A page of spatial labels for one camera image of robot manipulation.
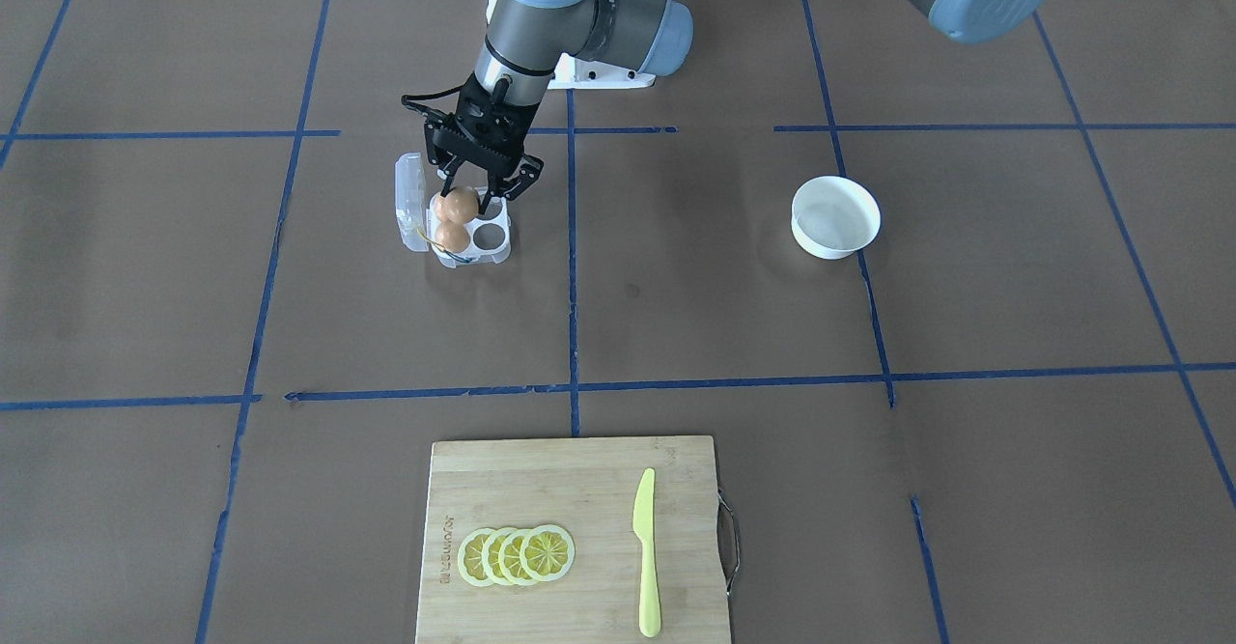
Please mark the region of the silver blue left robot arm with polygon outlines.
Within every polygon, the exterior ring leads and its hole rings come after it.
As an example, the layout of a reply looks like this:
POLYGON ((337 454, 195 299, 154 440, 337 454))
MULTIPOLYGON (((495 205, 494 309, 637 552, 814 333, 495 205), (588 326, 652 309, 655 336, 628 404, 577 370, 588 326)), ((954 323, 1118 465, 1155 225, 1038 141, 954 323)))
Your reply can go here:
MULTIPOLYGON (((1023 23, 1044 0, 906 0, 954 42, 988 42, 1023 23)), ((466 164, 485 172, 478 205, 512 201, 543 176, 525 150, 562 56, 632 73, 671 75, 684 66, 693 19, 684 0, 494 0, 471 75, 451 112, 430 96, 405 95, 424 117, 428 159, 447 194, 466 164)))

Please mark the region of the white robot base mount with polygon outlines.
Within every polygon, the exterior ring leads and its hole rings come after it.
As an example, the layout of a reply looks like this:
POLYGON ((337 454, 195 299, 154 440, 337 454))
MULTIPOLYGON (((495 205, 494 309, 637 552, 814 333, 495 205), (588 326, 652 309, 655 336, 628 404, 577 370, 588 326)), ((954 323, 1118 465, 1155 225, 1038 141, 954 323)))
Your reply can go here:
POLYGON ((561 54, 548 88, 551 90, 630 90, 653 87, 651 73, 640 73, 601 62, 583 62, 561 54))

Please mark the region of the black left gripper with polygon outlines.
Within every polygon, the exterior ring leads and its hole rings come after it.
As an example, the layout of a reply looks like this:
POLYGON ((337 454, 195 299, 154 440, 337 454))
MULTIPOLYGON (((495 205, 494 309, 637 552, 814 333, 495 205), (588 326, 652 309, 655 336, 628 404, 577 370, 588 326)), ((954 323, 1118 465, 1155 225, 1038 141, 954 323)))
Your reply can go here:
POLYGON ((426 152, 435 164, 446 198, 464 164, 475 164, 487 174, 478 200, 478 218, 496 218, 502 199, 513 201, 543 176, 544 162, 525 152, 525 141, 539 104, 508 103, 509 82, 502 79, 489 91, 468 75, 454 87, 459 95, 452 112, 423 106, 426 152))

